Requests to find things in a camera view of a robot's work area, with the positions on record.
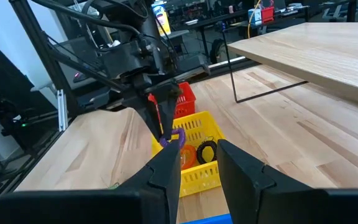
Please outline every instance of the purple object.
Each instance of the purple object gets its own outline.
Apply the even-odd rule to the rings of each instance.
[[[183,128],[173,129],[172,134],[179,134],[179,148],[182,149],[186,142],[185,130]],[[165,138],[160,138],[160,145],[162,147],[165,147],[168,144],[169,142]]]

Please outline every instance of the orange ring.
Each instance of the orange ring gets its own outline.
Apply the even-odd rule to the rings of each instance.
[[[190,158],[186,159],[184,163],[180,162],[180,169],[185,170],[192,168],[194,163],[196,162],[196,148],[187,144],[183,146],[183,148],[180,150],[180,157],[182,157],[183,154],[189,154]]]

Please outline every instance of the light wood surface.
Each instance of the light wood surface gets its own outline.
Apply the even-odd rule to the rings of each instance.
[[[234,74],[239,98],[299,81],[265,65]],[[233,144],[312,187],[358,187],[358,104],[307,84],[235,103],[224,75],[191,86]],[[103,189],[151,157],[150,132],[130,109],[78,117],[17,190]],[[222,188],[181,198],[178,222],[228,213]]]
[[[358,23],[304,23],[229,50],[358,100]]]

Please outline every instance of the yellow basket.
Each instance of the yellow basket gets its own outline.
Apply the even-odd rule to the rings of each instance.
[[[173,120],[173,128],[183,128],[186,133],[186,143],[197,147],[206,139],[216,142],[224,139],[223,133],[211,114],[207,111],[195,113]],[[162,146],[152,137],[152,155],[161,151]],[[180,197],[191,195],[203,190],[221,185],[218,163],[216,161],[198,165],[181,172]]]

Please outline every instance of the black ring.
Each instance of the black ring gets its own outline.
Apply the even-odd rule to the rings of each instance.
[[[203,151],[204,151],[205,147],[207,147],[207,146],[211,147],[212,150],[214,151],[214,157],[212,158],[212,161],[216,160],[216,149],[218,148],[218,145],[216,144],[216,142],[209,140],[209,141],[205,141],[205,142],[201,143],[200,146],[198,146],[198,148],[197,148],[196,156],[197,156],[197,161],[200,164],[207,163],[205,161],[205,159],[203,158]]]

